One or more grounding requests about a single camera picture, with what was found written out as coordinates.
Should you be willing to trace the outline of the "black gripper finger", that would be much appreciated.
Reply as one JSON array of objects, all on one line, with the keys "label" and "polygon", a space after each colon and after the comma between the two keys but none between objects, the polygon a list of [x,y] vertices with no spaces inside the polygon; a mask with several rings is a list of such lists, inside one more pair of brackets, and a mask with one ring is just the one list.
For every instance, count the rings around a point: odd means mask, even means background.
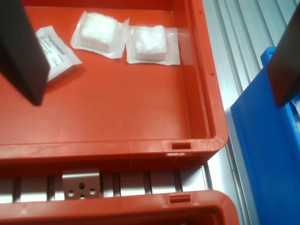
[{"label": "black gripper finger", "polygon": [[41,105],[50,65],[20,0],[0,2],[0,71],[33,105]]},{"label": "black gripper finger", "polygon": [[286,105],[300,93],[300,7],[294,11],[268,65],[274,101]]}]

